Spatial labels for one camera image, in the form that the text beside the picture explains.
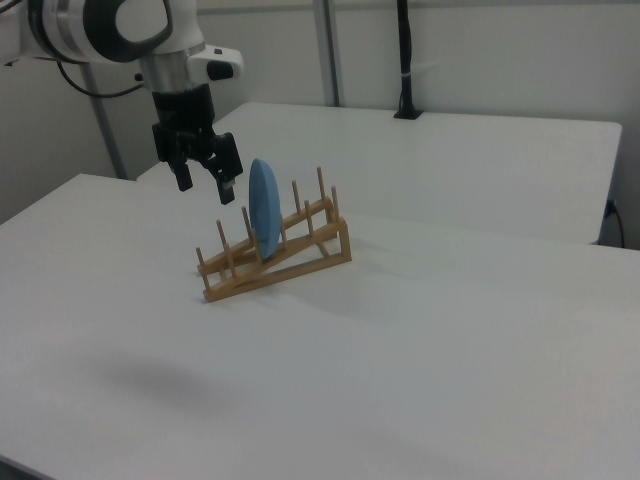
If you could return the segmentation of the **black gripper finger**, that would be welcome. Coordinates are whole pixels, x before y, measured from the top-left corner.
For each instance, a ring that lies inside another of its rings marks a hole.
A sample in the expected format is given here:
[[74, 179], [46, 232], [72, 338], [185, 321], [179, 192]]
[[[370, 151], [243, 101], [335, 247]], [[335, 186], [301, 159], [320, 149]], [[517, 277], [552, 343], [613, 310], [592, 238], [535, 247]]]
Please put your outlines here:
[[179, 190], [184, 192], [192, 188], [193, 182], [187, 166], [185, 145], [180, 134], [165, 128], [160, 123], [152, 126], [152, 132], [158, 160], [169, 166]]
[[233, 185], [242, 174], [242, 163], [234, 136], [230, 133], [206, 135], [203, 167], [214, 177], [220, 202], [227, 205], [235, 200]]

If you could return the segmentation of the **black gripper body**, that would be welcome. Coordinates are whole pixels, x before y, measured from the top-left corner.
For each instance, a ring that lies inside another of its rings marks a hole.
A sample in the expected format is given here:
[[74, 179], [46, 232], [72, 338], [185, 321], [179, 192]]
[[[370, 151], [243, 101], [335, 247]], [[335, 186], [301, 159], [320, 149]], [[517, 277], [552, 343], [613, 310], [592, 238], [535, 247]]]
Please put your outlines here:
[[158, 151], [169, 148], [176, 135], [196, 151], [211, 151], [215, 118], [208, 84], [178, 93], [152, 93], [159, 122], [152, 126]]

